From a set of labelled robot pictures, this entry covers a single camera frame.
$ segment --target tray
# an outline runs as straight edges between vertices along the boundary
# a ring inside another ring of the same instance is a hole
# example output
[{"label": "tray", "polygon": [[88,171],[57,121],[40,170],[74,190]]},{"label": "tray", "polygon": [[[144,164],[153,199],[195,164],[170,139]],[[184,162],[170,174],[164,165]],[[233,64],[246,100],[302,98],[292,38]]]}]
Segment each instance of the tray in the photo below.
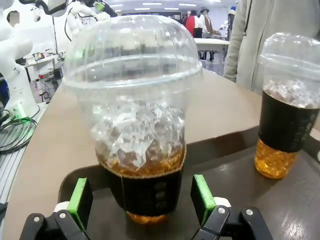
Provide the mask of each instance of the tray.
[{"label": "tray", "polygon": [[178,206],[163,224],[143,226],[128,219],[99,165],[66,176],[58,202],[69,201],[78,178],[87,177],[93,191],[87,227],[91,240],[190,240],[199,228],[190,197],[192,176],[203,174],[213,196],[227,198],[236,208],[258,207],[274,240],[318,239],[320,143],[310,136],[289,175],[273,180],[254,168],[257,140],[255,127],[188,144]]}]

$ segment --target brown table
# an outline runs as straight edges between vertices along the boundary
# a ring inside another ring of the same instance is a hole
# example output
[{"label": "brown table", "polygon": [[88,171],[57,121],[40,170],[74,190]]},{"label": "brown table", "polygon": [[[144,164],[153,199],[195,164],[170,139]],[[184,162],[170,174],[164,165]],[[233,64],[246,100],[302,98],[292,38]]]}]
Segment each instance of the brown table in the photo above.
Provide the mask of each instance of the brown table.
[{"label": "brown table", "polygon": [[[259,124],[261,97],[204,70],[190,96],[186,142],[194,143]],[[320,133],[314,130],[314,138]],[[94,142],[77,101],[59,87],[24,154],[4,222],[4,240],[18,240],[30,213],[52,214],[64,177],[97,164]]]}]

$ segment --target person in gray hoodie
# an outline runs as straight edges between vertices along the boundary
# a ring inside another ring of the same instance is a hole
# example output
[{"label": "person in gray hoodie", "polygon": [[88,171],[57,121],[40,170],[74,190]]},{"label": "person in gray hoodie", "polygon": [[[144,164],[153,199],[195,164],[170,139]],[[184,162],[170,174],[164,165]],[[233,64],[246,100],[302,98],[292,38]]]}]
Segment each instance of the person in gray hoodie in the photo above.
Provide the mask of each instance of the person in gray hoodie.
[{"label": "person in gray hoodie", "polygon": [[278,32],[319,38],[319,31],[320,0],[240,0],[223,76],[261,94],[258,57],[265,40]]}]

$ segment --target fluorescent light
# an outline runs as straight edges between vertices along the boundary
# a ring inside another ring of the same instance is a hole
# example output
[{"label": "fluorescent light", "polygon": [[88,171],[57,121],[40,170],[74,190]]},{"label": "fluorescent light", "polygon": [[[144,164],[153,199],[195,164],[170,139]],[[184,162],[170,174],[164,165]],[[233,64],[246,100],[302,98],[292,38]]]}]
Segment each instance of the fluorescent light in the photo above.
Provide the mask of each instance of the fluorescent light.
[{"label": "fluorescent light", "polygon": [[150,10],[150,7],[140,7],[140,8],[135,8],[134,10],[139,11],[139,10]]},{"label": "fluorescent light", "polygon": [[116,7],[122,7],[123,4],[115,4],[115,5],[110,5],[110,8],[116,8]]},{"label": "fluorescent light", "polygon": [[148,5],[162,5],[161,2],[144,2],[142,5],[148,6]]},{"label": "fluorescent light", "polygon": [[195,4],[189,4],[189,3],[180,3],[179,6],[185,6],[185,7],[196,7]]}]

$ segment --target red clothing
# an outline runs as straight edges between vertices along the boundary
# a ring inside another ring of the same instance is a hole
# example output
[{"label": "red clothing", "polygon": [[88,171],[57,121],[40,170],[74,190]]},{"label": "red clothing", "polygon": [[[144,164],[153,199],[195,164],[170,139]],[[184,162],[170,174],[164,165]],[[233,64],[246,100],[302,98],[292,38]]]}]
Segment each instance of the red clothing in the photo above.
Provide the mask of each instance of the red clothing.
[{"label": "red clothing", "polygon": [[196,26],[195,16],[189,16],[186,20],[185,27],[191,33],[192,37],[194,37],[194,29]]}]

